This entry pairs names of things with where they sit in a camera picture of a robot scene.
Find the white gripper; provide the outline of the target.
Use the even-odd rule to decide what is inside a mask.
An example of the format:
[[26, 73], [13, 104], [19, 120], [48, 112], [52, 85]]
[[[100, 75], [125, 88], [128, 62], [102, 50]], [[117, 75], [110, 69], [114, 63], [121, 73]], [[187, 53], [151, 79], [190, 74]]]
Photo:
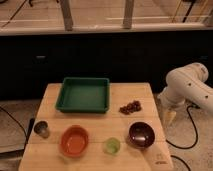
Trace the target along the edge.
[[185, 103], [185, 98], [169, 87], [165, 87], [157, 98], [160, 100], [162, 106], [166, 108], [163, 110], [163, 124], [168, 126], [176, 116], [176, 112], [171, 109], [182, 106]]

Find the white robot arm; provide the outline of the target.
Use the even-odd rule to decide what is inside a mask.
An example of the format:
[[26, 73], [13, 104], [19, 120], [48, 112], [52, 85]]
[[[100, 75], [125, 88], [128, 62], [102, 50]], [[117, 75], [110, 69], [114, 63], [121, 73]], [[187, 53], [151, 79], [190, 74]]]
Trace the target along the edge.
[[166, 75], [167, 86], [158, 95], [162, 104], [164, 126], [172, 123], [175, 109], [189, 100], [208, 114], [213, 114], [213, 88], [205, 84], [209, 72], [202, 63], [191, 63], [169, 71]]

